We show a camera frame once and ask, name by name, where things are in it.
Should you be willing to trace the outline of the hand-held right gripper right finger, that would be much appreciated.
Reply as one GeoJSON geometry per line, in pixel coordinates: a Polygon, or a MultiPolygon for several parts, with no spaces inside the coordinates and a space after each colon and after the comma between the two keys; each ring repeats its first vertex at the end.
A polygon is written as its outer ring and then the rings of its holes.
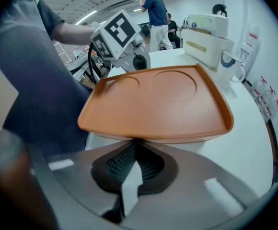
{"type": "Polygon", "coordinates": [[[142,195],[124,222],[227,222],[236,216],[220,202],[224,196],[212,192],[204,182],[217,181],[242,206],[258,200],[254,191],[212,160],[194,152],[150,142],[172,156],[178,165],[174,182],[160,194],[142,195]]]}

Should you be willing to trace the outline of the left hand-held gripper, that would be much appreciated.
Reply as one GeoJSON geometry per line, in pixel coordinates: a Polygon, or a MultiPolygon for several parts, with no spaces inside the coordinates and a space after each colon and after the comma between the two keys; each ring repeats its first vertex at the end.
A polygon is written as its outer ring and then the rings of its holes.
{"type": "Polygon", "coordinates": [[[125,72],[150,69],[151,59],[140,32],[133,18],[120,10],[96,29],[91,41],[101,58],[116,68],[125,72]]]}

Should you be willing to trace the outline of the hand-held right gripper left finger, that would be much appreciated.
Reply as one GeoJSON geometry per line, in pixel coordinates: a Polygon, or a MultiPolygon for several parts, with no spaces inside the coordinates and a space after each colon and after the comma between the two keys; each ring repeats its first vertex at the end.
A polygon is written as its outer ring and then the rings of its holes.
{"type": "Polygon", "coordinates": [[[136,207],[136,142],[49,158],[49,167],[77,203],[100,217],[127,217],[136,207]]]}

